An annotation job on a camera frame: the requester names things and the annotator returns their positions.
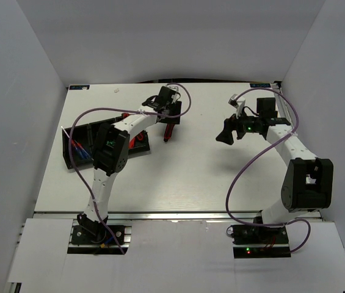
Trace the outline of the red black utility knife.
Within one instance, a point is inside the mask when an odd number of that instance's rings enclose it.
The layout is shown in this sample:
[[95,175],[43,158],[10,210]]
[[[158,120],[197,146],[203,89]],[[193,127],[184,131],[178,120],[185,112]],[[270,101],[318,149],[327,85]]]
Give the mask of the red black utility knife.
[[143,141],[143,134],[140,132],[138,135],[133,138],[129,143],[129,149],[132,149],[135,147],[137,142]]

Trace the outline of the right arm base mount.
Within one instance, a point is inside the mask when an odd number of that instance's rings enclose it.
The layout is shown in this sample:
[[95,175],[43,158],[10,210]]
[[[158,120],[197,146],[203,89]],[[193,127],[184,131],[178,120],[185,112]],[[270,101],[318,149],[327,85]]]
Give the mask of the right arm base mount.
[[285,227],[231,225],[226,234],[233,240],[234,259],[290,258]]

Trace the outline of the blue red screwdriver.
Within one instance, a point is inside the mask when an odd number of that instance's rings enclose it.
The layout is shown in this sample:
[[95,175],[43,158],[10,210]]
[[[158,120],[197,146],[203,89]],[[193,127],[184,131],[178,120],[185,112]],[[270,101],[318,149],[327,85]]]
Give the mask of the blue red screwdriver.
[[88,126],[81,125],[76,126],[73,131],[72,141],[69,143],[70,138],[70,128],[60,127],[62,130],[62,143],[63,143],[63,158],[66,161],[69,161],[68,148],[69,145],[72,149],[73,159],[74,160],[86,160],[91,159],[90,150],[89,150],[89,135],[88,135]]
[[81,159],[90,159],[91,158],[91,155],[87,152],[87,150],[77,141],[72,140],[71,145],[75,149],[75,151],[77,152],[78,156]]

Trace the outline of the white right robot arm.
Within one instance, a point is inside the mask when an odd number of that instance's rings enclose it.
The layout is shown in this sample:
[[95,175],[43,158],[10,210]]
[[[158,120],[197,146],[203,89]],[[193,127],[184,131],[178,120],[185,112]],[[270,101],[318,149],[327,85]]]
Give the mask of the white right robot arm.
[[262,244],[275,235],[273,226],[292,222],[298,216],[328,208],[332,200],[333,163],[317,157],[295,135],[291,122],[279,117],[275,98],[259,98],[256,111],[247,115],[245,99],[233,95],[229,104],[235,114],[223,123],[218,142],[232,145],[233,134],[242,139],[256,133],[275,149],[287,166],[280,199],[260,211],[259,224],[252,228],[253,238]]

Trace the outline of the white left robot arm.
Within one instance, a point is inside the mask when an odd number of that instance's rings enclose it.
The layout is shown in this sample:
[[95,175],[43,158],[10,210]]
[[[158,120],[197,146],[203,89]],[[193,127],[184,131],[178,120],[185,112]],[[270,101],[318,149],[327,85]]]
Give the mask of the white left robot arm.
[[128,161],[129,144],[142,131],[158,122],[177,119],[181,113],[178,88],[161,87],[156,96],[146,99],[138,110],[113,124],[103,123],[93,143],[93,183],[90,199],[84,212],[78,215],[85,237],[94,244],[102,242],[108,232],[109,198],[119,172]]

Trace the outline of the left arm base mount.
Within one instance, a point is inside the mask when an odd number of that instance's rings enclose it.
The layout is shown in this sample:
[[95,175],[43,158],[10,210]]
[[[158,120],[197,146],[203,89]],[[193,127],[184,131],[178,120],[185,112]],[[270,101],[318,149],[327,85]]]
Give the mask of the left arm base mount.
[[[128,244],[131,238],[131,226],[124,225],[111,225],[109,227],[115,235],[118,243],[121,246]],[[108,230],[102,228],[102,231],[96,236],[92,235],[91,232],[86,231],[80,225],[73,227],[71,232],[70,244],[81,246],[81,245],[97,245],[104,244],[107,247],[117,247],[117,243],[114,237]]]

